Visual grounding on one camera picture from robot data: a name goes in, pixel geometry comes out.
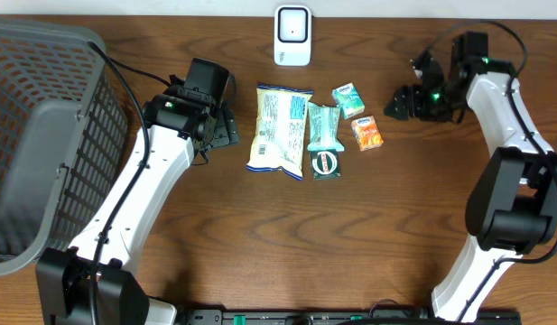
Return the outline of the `green Kleenex tissue pack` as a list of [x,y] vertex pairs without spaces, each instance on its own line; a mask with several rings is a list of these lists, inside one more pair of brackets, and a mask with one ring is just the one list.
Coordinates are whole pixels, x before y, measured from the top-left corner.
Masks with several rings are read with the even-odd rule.
[[345,119],[362,114],[366,108],[353,83],[334,88],[332,96]]

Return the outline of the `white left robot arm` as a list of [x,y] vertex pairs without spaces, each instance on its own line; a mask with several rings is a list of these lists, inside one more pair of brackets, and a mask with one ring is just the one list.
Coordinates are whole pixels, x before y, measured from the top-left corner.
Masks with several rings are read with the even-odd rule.
[[197,154],[235,144],[232,98],[159,94],[124,169],[97,213],[64,250],[36,267],[46,324],[173,324],[178,310],[148,296],[135,275],[150,230]]

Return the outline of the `mint green snack packet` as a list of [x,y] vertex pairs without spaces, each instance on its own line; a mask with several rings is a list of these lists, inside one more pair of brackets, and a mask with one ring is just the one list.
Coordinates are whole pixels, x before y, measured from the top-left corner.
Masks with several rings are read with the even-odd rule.
[[338,140],[340,118],[339,107],[318,106],[309,103],[310,141],[307,150],[335,150],[344,152],[344,145]]

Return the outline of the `cream blue snack bag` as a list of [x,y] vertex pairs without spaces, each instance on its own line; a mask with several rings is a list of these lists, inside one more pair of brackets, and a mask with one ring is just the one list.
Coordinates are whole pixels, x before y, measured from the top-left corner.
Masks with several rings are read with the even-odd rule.
[[259,83],[256,93],[255,137],[246,168],[251,172],[282,170],[301,181],[306,119],[313,91]]

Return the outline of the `dark green round-logo packet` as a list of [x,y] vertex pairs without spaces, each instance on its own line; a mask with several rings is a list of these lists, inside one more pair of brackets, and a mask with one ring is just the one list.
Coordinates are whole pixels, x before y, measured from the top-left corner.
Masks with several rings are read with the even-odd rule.
[[336,150],[310,151],[311,171],[315,181],[336,179],[341,176]]

